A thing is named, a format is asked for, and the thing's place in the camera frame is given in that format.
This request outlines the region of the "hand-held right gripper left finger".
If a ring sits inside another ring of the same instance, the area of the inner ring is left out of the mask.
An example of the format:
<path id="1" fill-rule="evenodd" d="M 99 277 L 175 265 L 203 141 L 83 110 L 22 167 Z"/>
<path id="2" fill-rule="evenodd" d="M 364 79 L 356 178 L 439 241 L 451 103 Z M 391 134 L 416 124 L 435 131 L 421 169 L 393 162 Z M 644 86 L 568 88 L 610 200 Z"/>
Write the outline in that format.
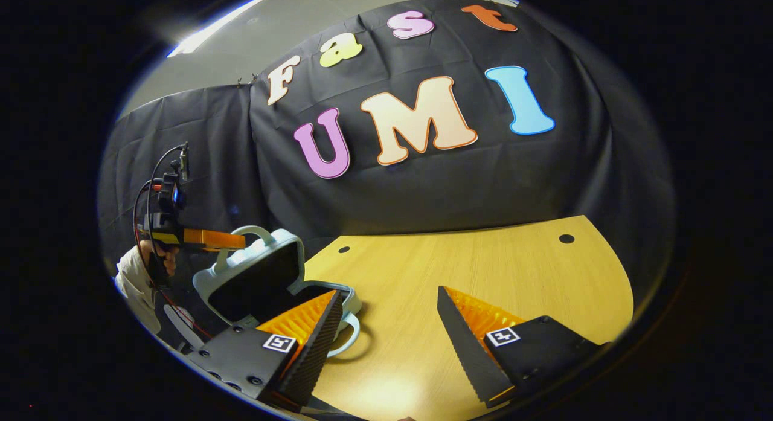
<path id="1" fill-rule="evenodd" d="M 186 358 L 252 400 L 298 411 L 309 403 L 343 317 L 332 289 L 256 328 L 234 325 Z"/>

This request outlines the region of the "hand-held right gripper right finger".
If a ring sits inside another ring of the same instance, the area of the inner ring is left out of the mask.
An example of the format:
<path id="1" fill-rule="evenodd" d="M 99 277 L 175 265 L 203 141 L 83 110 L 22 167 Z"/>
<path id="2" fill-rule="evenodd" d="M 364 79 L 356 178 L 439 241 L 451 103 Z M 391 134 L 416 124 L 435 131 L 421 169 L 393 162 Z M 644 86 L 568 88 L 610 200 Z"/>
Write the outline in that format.
<path id="1" fill-rule="evenodd" d="M 549 315 L 524 320 L 448 286 L 437 289 L 437 313 L 488 408 L 538 394 L 603 347 Z"/>

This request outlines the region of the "small white suitcase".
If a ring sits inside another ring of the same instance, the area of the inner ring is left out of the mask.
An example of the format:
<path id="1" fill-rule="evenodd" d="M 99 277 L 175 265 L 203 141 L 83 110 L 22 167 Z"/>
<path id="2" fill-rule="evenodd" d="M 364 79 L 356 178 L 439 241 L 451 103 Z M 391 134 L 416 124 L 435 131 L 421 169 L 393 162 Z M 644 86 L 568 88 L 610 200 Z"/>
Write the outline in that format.
<path id="1" fill-rule="evenodd" d="M 232 231 L 235 236 L 257 236 L 249 246 L 220 250 L 216 262 L 197 272 L 191 282 L 204 305 L 229 325 L 257 327 L 301 303 L 329 290 L 342 294 L 342 317 L 335 335 L 350 326 L 353 333 L 334 357 L 353 346 L 360 335 L 356 316 L 362 307 L 356 290 L 330 281 L 306 280 L 306 251 L 300 237 L 288 230 L 273 232 L 246 225 Z"/>

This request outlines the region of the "white oval object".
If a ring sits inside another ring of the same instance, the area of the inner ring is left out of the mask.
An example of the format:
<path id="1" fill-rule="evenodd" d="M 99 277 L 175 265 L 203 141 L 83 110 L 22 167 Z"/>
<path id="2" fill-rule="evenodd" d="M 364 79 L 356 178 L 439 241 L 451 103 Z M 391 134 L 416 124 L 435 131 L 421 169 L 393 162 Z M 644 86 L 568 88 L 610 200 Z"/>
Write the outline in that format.
<path id="1" fill-rule="evenodd" d="M 191 349 L 199 350 L 204 346 L 204 342 L 195 333 L 195 320 L 185 308 L 182 306 L 166 304 L 163 306 L 163 311 L 173 327 L 178 331 L 183 341 L 185 341 Z"/>

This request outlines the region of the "ceiling light panel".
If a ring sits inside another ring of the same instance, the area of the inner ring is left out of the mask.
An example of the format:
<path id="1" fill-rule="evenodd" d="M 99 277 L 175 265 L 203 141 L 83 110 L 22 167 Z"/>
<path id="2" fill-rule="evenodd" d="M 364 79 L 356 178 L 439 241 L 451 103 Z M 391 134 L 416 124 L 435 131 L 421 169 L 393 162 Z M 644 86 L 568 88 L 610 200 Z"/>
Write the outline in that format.
<path id="1" fill-rule="evenodd" d="M 169 59 L 179 55 L 195 52 L 199 47 L 202 46 L 202 44 L 205 43 L 205 41 L 207 41 L 207 39 L 211 38 L 218 31 L 220 31 L 221 28 L 226 27 L 230 22 L 237 19 L 241 14 L 246 13 L 246 11 L 254 8 L 254 6 L 263 1 L 265 0 L 248 0 L 240 6 L 230 10 L 229 13 L 219 17 L 206 27 L 201 28 L 201 30 L 198 30 L 195 33 L 187 36 L 179 44 L 177 44 L 177 46 L 174 47 L 174 49 L 171 50 L 168 55 L 166 55 L 166 58 Z"/>

